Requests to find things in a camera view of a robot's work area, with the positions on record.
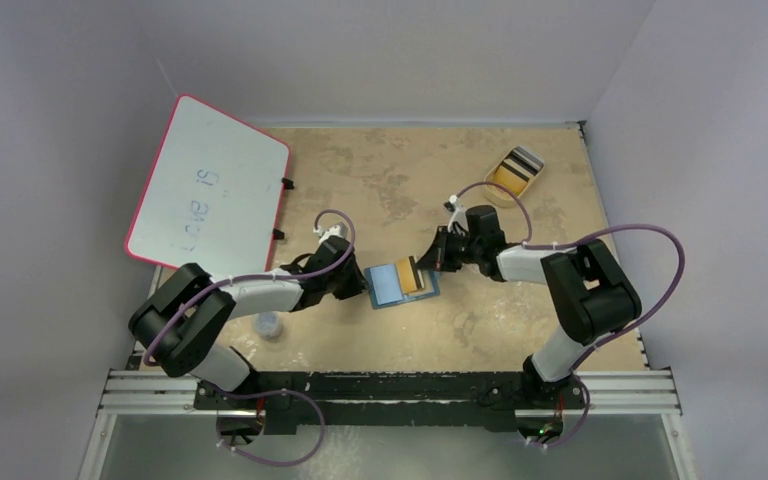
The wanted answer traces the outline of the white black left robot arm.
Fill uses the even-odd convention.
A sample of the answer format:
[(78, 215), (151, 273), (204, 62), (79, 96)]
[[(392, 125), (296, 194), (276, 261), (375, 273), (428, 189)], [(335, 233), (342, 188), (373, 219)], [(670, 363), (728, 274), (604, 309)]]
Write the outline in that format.
[(332, 235), (313, 253), (269, 272), (213, 281), (196, 263), (178, 268), (131, 316), (128, 328), (170, 377), (190, 374), (219, 388), (232, 408), (257, 399), (254, 367), (239, 352), (218, 342), (232, 318), (270, 312), (297, 312), (331, 295), (350, 299), (367, 290), (349, 240)]

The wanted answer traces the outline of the blue leather card holder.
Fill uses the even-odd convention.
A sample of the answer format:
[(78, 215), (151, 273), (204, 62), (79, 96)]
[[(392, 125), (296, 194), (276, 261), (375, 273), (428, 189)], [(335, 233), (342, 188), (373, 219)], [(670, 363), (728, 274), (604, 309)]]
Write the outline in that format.
[(389, 308), (440, 295), (439, 272), (420, 270), (425, 288), (414, 293), (403, 293), (394, 264), (378, 265), (364, 270), (368, 283), (371, 306), (374, 310)]

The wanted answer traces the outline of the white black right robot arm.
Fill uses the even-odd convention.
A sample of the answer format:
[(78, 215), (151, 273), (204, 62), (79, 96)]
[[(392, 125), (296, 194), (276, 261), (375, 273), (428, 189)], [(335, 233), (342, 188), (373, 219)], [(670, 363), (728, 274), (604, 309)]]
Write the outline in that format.
[(607, 245), (590, 240), (573, 247), (531, 250), (507, 241), (491, 205), (455, 207), (416, 261), (419, 270), (456, 272), (473, 264), (496, 282), (548, 288), (559, 325), (523, 363), (521, 392), (536, 407), (556, 399), (576, 362), (595, 343), (640, 317), (642, 304)]

